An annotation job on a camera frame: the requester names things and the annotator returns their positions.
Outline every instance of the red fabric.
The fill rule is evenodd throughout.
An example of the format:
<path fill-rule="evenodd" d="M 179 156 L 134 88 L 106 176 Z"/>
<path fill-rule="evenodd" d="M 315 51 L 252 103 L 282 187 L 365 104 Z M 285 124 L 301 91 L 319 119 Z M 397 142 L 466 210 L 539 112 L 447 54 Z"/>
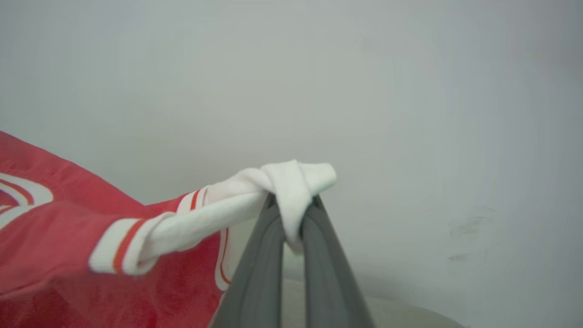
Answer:
<path fill-rule="evenodd" d="M 40 183 L 55 198 L 0 230 L 1 327 L 208 325 L 222 293 L 215 283 L 218 233 L 161 257 L 142 276 L 96 274 L 87 264 L 112 222 L 175 211 L 179 198 L 144 206 L 87 170 L 2 132 L 0 173 Z M 0 205 L 16 204 L 0 193 Z"/>

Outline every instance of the red stripe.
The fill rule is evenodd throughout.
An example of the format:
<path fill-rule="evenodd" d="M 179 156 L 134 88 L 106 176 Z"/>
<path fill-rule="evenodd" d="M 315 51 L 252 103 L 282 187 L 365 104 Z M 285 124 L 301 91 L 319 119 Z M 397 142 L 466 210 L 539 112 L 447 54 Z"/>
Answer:
<path fill-rule="evenodd" d="M 224 262 L 224 255 L 225 253 L 227 253 L 227 242 L 229 241 L 229 229 L 226 229 L 226 236 L 224 238 L 224 247 L 223 247 L 223 258 L 220 261 L 220 275 L 221 277 L 223 277 L 223 280 L 227 283 L 227 284 L 231 284 L 231 281 L 229 279 L 227 279 L 227 276 L 224 274 L 224 270 L 223 270 L 223 262 Z"/>
<path fill-rule="evenodd" d="M 9 206 L 9 207 L 5 207 L 3 209 L 0 210 L 0 215 L 2 215 L 4 212 L 6 212 L 7 210 L 14 208 L 14 206 Z"/>
<path fill-rule="evenodd" d="M 115 257 L 113 259 L 113 270 L 117 273 L 123 273 L 122 265 L 124 263 L 124 257 L 126 252 L 128 251 L 129 244 L 132 242 L 132 239 L 140 229 L 140 227 L 146 223 L 146 220 L 140 220 L 128 230 L 126 233 L 124 240 L 121 241 L 120 246 L 117 249 Z"/>
<path fill-rule="evenodd" d="M 13 184 L 12 182 L 8 182 L 8 181 L 2 180 L 2 179 L 0 179 L 0 183 L 3 183 L 5 185 L 7 185 L 8 187 L 15 189 L 16 191 L 18 191 L 21 195 L 23 195 L 26 198 L 26 201 L 28 202 L 28 204 L 21 204 L 21 205 L 32 205 L 34 203 L 33 196 L 23 187 L 20 187 L 17 184 Z"/>
<path fill-rule="evenodd" d="M 194 210 L 196 208 L 196 199 L 198 198 L 198 192 L 199 191 L 200 191 L 200 189 L 197 190 L 196 193 L 194 193 L 194 195 L 192 196 L 192 201 L 190 203 L 190 209 L 191 210 Z"/>

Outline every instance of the red jacket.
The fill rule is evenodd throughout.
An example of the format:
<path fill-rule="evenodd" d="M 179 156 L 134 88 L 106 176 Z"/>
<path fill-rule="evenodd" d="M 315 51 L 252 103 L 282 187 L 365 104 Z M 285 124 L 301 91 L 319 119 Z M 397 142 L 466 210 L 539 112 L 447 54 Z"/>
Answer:
<path fill-rule="evenodd" d="M 141 275 L 128 275 L 125 261 L 150 219 L 186 203 L 194 210 L 197 195 L 142 205 L 0 132 L 2 327 L 206 327 L 223 292 L 217 284 L 229 283 L 215 272 L 225 232 L 160 257 Z"/>

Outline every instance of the gray plastic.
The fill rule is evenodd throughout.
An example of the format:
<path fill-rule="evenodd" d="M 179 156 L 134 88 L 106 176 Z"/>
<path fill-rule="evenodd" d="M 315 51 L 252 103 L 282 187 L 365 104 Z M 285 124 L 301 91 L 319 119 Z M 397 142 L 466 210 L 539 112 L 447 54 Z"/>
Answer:
<path fill-rule="evenodd" d="M 319 197 L 302 225 L 308 328 L 373 328 L 364 299 Z M 265 202 L 213 328 L 280 326 L 284 234 L 275 196 Z"/>
<path fill-rule="evenodd" d="M 304 215 L 308 328 L 373 328 L 373 320 L 319 197 Z"/>
<path fill-rule="evenodd" d="M 213 328 L 279 327 L 284 240 L 279 207 L 270 196 L 215 313 Z"/>

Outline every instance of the white wall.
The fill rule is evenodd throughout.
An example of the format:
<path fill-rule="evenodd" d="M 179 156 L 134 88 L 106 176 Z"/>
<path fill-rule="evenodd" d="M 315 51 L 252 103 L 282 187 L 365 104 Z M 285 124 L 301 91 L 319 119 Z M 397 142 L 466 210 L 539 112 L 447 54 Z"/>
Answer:
<path fill-rule="evenodd" d="M 144 203 L 330 161 L 368 295 L 581 327 L 582 32 L 578 0 L 1 0 L 0 128 Z"/>

